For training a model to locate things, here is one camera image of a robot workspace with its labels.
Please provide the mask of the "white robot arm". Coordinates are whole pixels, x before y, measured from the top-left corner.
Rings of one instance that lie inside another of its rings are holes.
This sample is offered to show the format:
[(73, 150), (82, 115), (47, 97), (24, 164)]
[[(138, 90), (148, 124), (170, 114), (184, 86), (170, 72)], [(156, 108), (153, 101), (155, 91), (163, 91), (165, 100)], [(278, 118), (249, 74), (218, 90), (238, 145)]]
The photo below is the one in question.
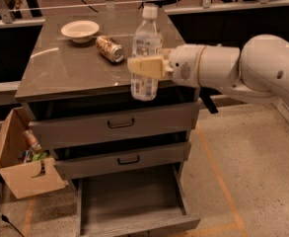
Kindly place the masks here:
[(130, 57), (130, 72), (191, 88), (212, 88), (251, 104), (289, 103), (289, 42), (259, 35), (242, 48), (183, 44), (156, 55)]

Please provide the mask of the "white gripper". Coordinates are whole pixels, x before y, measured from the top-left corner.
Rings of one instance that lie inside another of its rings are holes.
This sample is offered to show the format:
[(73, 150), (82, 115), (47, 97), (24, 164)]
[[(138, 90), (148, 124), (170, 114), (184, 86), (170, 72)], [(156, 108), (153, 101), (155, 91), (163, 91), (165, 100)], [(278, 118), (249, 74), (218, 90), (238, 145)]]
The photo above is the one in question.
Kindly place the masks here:
[(138, 56), (127, 59), (128, 70), (136, 75), (172, 80), (180, 86), (198, 88), (198, 66), (205, 49), (202, 44), (184, 44), (164, 48), (162, 55)]

